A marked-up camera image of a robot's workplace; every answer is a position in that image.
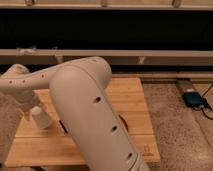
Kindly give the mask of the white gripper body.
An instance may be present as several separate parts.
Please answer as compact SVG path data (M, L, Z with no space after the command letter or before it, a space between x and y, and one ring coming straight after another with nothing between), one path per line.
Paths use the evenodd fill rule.
M14 95L14 98L23 114L40 104L40 99L34 91L23 91Z

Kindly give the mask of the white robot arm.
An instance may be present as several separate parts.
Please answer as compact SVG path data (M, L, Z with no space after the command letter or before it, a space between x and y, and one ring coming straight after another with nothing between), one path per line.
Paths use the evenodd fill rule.
M90 171L150 171L106 94L111 67L101 57L0 77L0 91L47 89Z

